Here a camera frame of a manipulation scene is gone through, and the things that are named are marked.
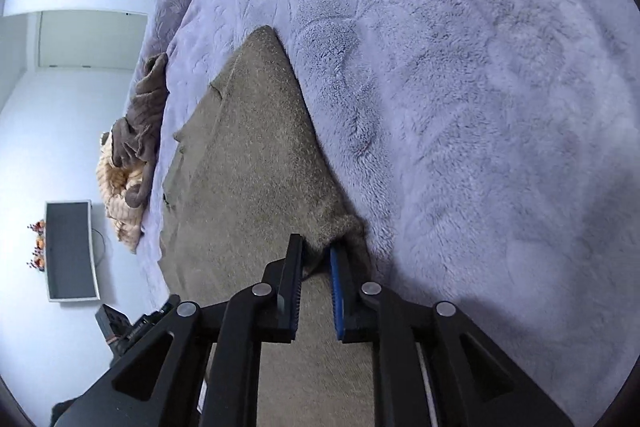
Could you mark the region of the olive brown knit sweater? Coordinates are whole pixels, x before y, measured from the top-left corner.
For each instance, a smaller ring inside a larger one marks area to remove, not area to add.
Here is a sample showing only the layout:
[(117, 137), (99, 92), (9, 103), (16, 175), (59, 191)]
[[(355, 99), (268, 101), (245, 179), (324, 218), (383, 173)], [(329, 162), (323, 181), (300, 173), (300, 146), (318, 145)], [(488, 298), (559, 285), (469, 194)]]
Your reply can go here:
[[(314, 135), (302, 92), (276, 33), (253, 31), (176, 132), (163, 183), (160, 269), (169, 289), (202, 306), (255, 283), (304, 236), (311, 260), (335, 239), (366, 254)], [(370, 349), (334, 332), (331, 284), (303, 283), (299, 329), (260, 361), (262, 426), (370, 426)]]

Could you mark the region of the orange decorations beside television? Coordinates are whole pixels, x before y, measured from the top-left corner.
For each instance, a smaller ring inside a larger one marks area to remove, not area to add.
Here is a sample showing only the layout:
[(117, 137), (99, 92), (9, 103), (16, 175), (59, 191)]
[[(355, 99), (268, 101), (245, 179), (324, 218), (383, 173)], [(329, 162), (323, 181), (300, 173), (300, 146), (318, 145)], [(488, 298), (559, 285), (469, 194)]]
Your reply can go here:
[(36, 245), (28, 265), (32, 269), (43, 272), (46, 269), (46, 259), (44, 259), (44, 231), (46, 231), (46, 221), (39, 220), (29, 225), (28, 228), (36, 234)]

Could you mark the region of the cream striped garment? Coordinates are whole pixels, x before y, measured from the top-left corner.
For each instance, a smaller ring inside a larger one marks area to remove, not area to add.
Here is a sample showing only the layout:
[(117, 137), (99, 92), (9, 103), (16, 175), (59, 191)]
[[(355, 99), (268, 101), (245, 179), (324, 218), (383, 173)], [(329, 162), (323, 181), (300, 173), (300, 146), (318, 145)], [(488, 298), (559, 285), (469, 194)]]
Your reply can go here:
[(142, 182), (143, 164), (138, 161), (134, 168), (116, 167), (112, 161), (112, 132), (101, 136), (100, 158), (96, 166), (96, 181), (105, 208), (105, 216), (110, 220), (116, 239), (133, 253), (142, 234), (142, 207), (130, 207), (126, 203), (126, 193)]

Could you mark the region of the grey-brown fleece garment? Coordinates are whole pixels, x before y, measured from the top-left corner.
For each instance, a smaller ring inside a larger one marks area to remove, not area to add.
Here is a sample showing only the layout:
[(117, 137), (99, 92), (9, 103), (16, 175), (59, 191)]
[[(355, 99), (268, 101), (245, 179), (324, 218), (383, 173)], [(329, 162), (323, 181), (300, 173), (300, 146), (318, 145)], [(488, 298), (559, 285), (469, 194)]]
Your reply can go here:
[(112, 128), (112, 161), (117, 168), (142, 168), (142, 178), (129, 187), (125, 200), (131, 208), (146, 204), (149, 199), (157, 152), (160, 147), (160, 127), (169, 91), (166, 87), (168, 55), (161, 53), (146, 61), (143, 76), (134, 86), (126, 115)]

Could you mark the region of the lavender embossed bed blanket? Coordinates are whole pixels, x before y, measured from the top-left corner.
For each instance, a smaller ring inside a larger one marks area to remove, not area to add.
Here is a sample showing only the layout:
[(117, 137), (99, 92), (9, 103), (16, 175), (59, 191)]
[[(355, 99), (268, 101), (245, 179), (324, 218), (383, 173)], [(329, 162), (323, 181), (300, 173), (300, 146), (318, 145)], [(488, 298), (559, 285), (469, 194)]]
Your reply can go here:
[(375, 276), (463, 309), (578, 426), (639, 355), (634, 0), (152, 0), (155, 178), (232, 52), (283, 44)]

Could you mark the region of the wall mounted television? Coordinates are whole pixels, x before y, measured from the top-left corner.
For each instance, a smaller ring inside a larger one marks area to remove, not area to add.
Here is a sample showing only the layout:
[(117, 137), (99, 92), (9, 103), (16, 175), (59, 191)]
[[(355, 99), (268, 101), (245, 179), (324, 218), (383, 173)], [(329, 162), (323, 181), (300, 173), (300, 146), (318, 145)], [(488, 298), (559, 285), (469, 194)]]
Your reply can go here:
[(52, 303), (100, 300), (90, 200), (46, 202), (44, 271)]

